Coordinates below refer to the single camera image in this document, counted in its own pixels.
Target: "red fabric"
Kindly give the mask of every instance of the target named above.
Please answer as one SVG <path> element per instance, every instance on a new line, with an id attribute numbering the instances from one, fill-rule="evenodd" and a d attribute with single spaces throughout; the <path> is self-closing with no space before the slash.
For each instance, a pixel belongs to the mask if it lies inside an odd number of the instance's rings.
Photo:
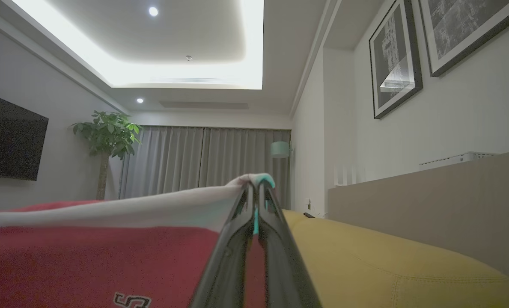
<path id="1" fill-rule="evenodd" d="M 59 202 L 14 210 L 54 209 Z M 203 228 L 0 228 L 0 307 L 187 307 L 217 233 Z M 247 257 L 246 307 L 264 307 L 264 252 Z M 141 300 L 129 303 L 142 307 Z"/>

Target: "framed picture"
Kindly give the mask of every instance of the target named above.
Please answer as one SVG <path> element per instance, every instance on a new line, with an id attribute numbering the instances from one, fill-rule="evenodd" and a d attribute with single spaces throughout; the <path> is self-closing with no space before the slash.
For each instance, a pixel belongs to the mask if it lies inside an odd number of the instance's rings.
<path id="1" fill-rule="evenodd" d="M 422 89 L 411 0 L 395 0 L 370 37 L 372 105 L 380 119 Z"/>
<path id="2" fill-rule="evenodd" d="M 433 77 L 509 26 L 509 0 L 419 1 Z"/>

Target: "lamp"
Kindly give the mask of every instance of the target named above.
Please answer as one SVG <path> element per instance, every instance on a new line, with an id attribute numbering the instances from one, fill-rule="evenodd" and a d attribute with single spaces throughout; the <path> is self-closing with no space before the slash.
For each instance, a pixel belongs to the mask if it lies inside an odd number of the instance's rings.
<path id="1" fill-rule="evenodd" d="M 273 158 L 287 158 L 290 156 L 288 142 L 274 142 L 270 147 L 270 154 Z"/>

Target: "foliage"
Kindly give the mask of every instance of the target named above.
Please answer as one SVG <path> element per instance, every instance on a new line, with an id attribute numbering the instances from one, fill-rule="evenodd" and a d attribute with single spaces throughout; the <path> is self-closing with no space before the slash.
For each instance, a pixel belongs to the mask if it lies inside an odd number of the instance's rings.
<path id="1" fill-rule="evenodd" d="M 128 115 L 123 113 L 107 113 L 95 111 L 92 122 L 75 123 L 74 134 L 80 133 L 89 142 L 90 155 L 101 153 L 119 156 L 133 154 L 133 143 L 137 139 L 141 126 L 130 123 Z"/>

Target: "curtain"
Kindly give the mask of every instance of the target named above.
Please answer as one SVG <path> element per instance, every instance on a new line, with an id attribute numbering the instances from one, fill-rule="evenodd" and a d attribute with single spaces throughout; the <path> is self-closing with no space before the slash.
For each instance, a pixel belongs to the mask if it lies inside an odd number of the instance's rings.
<path id="1" fill-rule="evenodd" d="M 280 206 L 290 209 L 289 159 L 271 158 L 272 142 L 290 142 L 289 130 L 206 128 L 199 186 L 225 185 L 245 173 L 269 173 Z"/>
<path id="2" fill-rule="evenodd" d="M 123 163 L 120 198 L 198 187 L 203 128 L 146 126 Z"/>

